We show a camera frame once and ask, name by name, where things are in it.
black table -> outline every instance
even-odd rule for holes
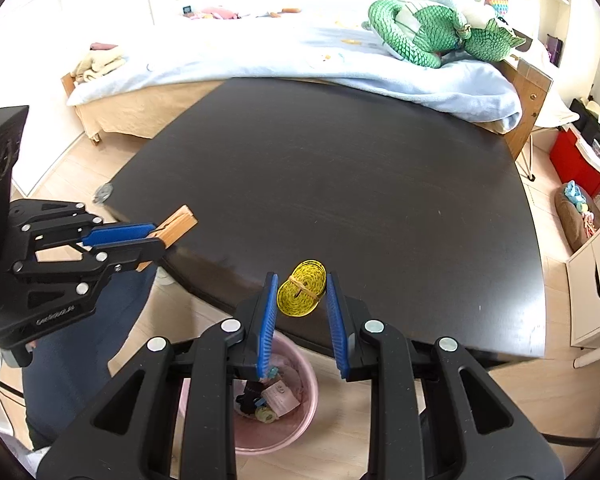
[[[183,203],[199,224],[164,265],[231,313],[269,270],[337,270],[378,319],[510,359],[544,353],[536,231],[503,139],[448,114],[344,88],[233,79],[113,178],[123,221]],[[324,306],[278,327],[329,354]]]

white pipe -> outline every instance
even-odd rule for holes
[[[600,348],[596,348],[591,352],[581,355],[573,362],[574,368],[582,368],[583,366],[590,365],[600,360]]]

brown cushion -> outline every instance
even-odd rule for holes
[[[569,199],[564,195],[564,189],[566,187],[566,184],[562,184],[562,186],[555,191],[554,203],[555,210],[558,213],[558,218],[560,219],[560,223],[564,230],[564,235],[567,237],[571,249],[575,252],[584,245],[588,238],[584,231],[582,215],[578,213],[576,206],[569,202]],[[593,202],[584,189],[580,188],[580,191],[587,200],[589,211],[593,213],[593,225],[596,229],[600,229],[600,209],[598,209],[598,206],[596,206],[595,202]]]

red storage bin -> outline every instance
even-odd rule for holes
[[[589,196],[595,197],[600,192],[600,172],[580,154],[577,140],[578,135],[571,128],[560,130],[549,159],[563,184],[575,180]]]

yellow measuring tape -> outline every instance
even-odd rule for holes
[[[278,289],[280,312],[293,317],[306,316],[318,305],[326,283],[323,264],[316,260],[302,262]]]

